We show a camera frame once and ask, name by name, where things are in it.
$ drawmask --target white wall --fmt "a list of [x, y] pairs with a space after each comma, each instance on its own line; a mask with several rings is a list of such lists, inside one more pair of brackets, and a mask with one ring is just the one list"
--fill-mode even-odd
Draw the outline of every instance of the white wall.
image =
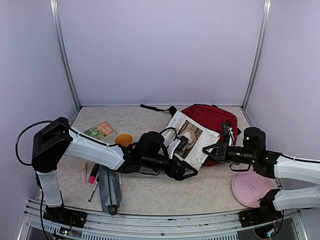
[[[267, 148], [320, 159], [320, 1], [273, 0], [256, 84], [248, 106]], [[309, 184], [285, 180], [287, 189]], [[304, 211], [319, 239], [320, 209]]]
[[240, 105], [263, 7], [263, 0], [59, 1], [82, 105]]
[[[59, 116], [73, 119], [73, 105], [60, 58], [50, 1], [1, 1], [0, 7], [0, 232], [13, 239], [29, 197], [38, 187], [32, 167], [15, 157], [15, 141], [28, 125]], [[20, 154], [30, 163], [31, 130]]]

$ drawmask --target metal corner post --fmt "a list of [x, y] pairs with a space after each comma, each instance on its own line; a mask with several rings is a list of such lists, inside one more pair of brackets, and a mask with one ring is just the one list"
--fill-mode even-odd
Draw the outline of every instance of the metal corner post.
[[77, 94], [76, 86], [75, 86], [75, 83], [74, 83], [74, 80], [73, 80], [73, 77], [71, 74], [71, 69], [70, 69], [70, 65], [69, 65], [69, 61], [68, 61], [68, 57], [67, 57], [67, 51], [66, 51], [66, 47], [65, 47], [65, 43], [64, 43], [63, 32], [62, 32], [60, 16], [59, 16], [58, 0], [50, 0], [50, 6], [51, 6], [52, 17], [53, 17], [53, 24], [54, 24], [56, 36], [58, 39], [60, 54], [61, 54], [65, 74], [67, 77], [67, 82], [68, 82], [68, 85], [69, 85], [69, 88], [71, 91], [71, 95], [72, 95], [72, 99], [73, 99], [75, 108], [76, 108], [77, 112], [79, 112], [81, 109], [81, 104], [80, 104], [80, 100], [79, 100], [79, 97]]
[[265, 41], [265, 36], [267, 32], [267, 25], [268, 25], [268, 20], [269, 20], [269, 15], [270, 15], [270, 8], [271, 8], [271, 0], [264, 0], [264, 7], [263, 7], [263, 13], [262, 13], [262, 19], [261, 19], [261, 26], [260, 26], [260, 33], [258, 37], [258, 44], [254, 56], [254, 61], [253, 61], [253, 66], [251, 70], [251, 75], [250, 75], [250, 80], [248, 87], [246, 89], [246, 93], [241, 105], [241, 108], [246, 111], [248, 107], [248, 103], [252, 94], [252, 91], [254, 89], [254, 84], [256, 81], [256, 76], [259, 68], [259, 63], [261, 60], [262, 56], [262, 51], [264, 47], [264, 41]]

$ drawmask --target printed picture on bag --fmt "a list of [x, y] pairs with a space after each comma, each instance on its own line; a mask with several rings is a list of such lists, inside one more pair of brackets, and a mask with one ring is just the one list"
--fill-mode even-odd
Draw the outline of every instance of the printed picture on bag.
[[179, 136], [185, 136], [188, 139], [188, 143], [184, 146], [181, 151], [177, 151], [176, 153], [183, 159], [185, 159], [188, 154], [193, 149], [194, 145], [198, 141], [200, 135], [202, 134], [202, 130], [193, 125], [191, 122], [186, 120], [182, 125], [180, 131], [178, 132]]

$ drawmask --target table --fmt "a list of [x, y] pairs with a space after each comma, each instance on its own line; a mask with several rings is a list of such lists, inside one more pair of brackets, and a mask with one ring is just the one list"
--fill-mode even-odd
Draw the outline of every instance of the table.
[[[238, 119], [237, 146], [242, 145], [243, 131], [249, 124], [239, 107], [222, 107]], [[139, 106], [83, 107], [73, 126], [85, 131], [107, 121], [119, 133], [131, 133], [137, 141], [148, 131], [163, 130], [171, 119], [168, 112], [156, 112]], [[64, 156], [58, 164], [59, 186], [66, 206], [101, 211], [99, 191], [91, 202], [92, 184], [80, 183], [82, 159]], [[88, 162], [87, 177], [94, 163]], [[235, 172], [229, 164], [202, 167], [197, 176], [175, 181], [164, 173], [147, 176], [122, 174], [122, 200], [119, 213], [136, 215], [193, 215], [245, 209], [235, 198], [231, 181]]]

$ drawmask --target pen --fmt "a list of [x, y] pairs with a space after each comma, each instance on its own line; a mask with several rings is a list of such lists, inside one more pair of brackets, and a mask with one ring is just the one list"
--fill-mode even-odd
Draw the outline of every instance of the pen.
[[92, 171], [91, 171], [91, 173], [90, 173], [89, 180], [88, 180], [88, 183], [89, 183], [89, 184], [94, 184], [95, 179], [96, 179], [96, 176], [97, 176], [98, 171], [99, 171], [99, 167], [100, 167], [99, 164], [95, 164], [95, 165], [93, 166]]
[[89, 203], [91, 202], [91, 200], [92, 200], [92, 198], [93, 198], [93, 196], [94, 196], [94, 194], [95, 194], [95, 192], [96, 192], [98, 183], [99, 183], [99, 177], [97, 177], [96, 182], [95, 182], [95, 184], [94, 184], [94, 186], [93, 186], [93, 189], [92, 189], [92, 191], [91, 191], [91, 193], [90, 193], [90, 196], [89, 196], [89, 199], [88, 199], [88, 202], [89, 202]]

